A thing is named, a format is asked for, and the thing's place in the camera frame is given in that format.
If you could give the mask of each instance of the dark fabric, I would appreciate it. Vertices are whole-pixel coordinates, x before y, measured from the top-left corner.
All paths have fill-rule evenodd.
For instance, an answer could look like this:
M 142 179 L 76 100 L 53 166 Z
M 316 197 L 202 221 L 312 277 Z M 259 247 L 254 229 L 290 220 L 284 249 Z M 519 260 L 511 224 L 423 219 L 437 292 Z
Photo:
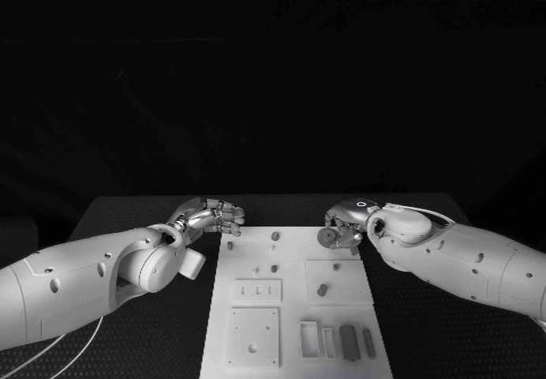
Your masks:
M 441 193 L 362 193 L 375 201 L 431 209 L 467 223 Z M 319 226 L 348 194 L 212 195 L 247 210 L 250 226 Z M 81 219 L 71 240 L 168 220 L 192 196 L 103 197 Z M 159 294 L 132 300 L 106 317 L 96 340 L 65 377 L 198 378 L 220 253 L 220 235 L 192 248 L 208 257 L 195 281 L 178 276 Z M 546 377 L 546 336 L 529 317 L 467 301 L 390 268 L 371 243 L 361 247 L 392 374 L 401 378 L 486 379 Z M 50 377 L 84 347 L 97 322 L 64 341 L 14 377 Z M 53 342 L 0 352 L 0 373 Z

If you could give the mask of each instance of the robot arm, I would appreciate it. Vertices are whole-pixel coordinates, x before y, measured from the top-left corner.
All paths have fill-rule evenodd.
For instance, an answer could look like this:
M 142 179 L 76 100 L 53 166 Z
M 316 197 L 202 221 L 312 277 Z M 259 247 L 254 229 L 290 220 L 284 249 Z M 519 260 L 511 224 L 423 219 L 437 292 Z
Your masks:
M 434 223 L 417 208 L 352 199 L 328 212 L 320 243 L 349 248 L 368 238 L 387 264 L 439 288 L 546 320 L 546 255 L 508 237 L 456 223 Z
M 166 224 L 83 239 L 0 270 L 0 350 L 48 340 L 159 292 L 178 273 L 195 279 L 205 257 L 188 249 L 205 231 L 241 235 L 246 211 L 194 199 Z

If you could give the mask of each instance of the mesh table surface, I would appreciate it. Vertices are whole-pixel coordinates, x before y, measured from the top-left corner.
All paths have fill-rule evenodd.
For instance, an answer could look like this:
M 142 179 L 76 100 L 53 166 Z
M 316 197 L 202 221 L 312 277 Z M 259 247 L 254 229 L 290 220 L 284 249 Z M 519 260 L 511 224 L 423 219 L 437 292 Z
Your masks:
M 71 240 L 163 223 L 194 197 L 99 198 Z M 352 197 L 427 208 L 469 223 L 444 193 L 208 197 L 247 210 L 248 226 L 320 226 L 326 211 Z M 199 377 L 220 234 L 207 234 L 192 248 L 208 257 L 198 279 L 178 276 L 162 292 L 136 298 L 106 317 L 89 350 L 61 377 Z M 529 317 L 450 295 L 414 274 L 388 267 L 371 243 L 361 244 L 361 256 L 395 379 L 546 378 L 546 335 Z M 50 378 L 80 353 L 97 322 L 70 333 L 12 377 Z M 53 341 L 0 351 L 0 376 Z

